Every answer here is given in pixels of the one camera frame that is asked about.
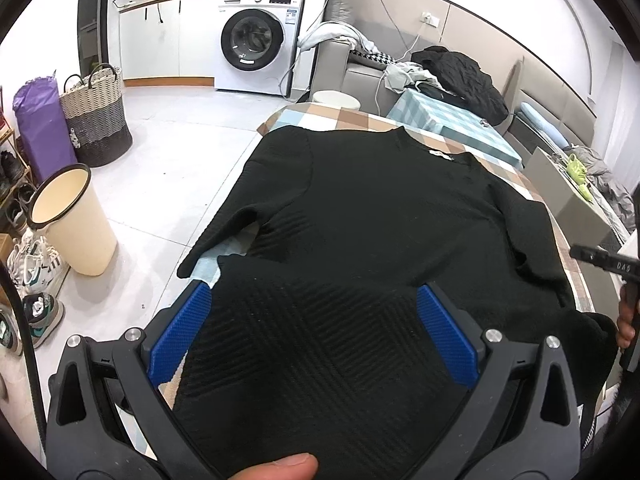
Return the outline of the person's right hand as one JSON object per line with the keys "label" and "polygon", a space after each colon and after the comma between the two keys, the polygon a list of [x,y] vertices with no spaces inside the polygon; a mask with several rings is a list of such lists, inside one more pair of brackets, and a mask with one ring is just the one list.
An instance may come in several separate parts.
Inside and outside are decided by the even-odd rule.
{"label": "person's right hand", "polygon": [[622,349],[627,349],[634,336],[636,336],[636,330],[634,329],[634,314],[638,310],[636,302],[629,302],[629,286],[625,284],[620,289],[620,302],[618,303],[618,318],[617,318],[617,345]]}

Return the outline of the person's left hand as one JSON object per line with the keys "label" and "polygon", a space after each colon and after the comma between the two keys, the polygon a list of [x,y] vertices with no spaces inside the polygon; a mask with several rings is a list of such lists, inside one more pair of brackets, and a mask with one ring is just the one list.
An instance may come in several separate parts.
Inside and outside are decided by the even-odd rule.
{"label": "person's left hand", "polygon": [[300,453],[246,468],[231,480],[311,480],[318,466],[318,460],[312,454]]}

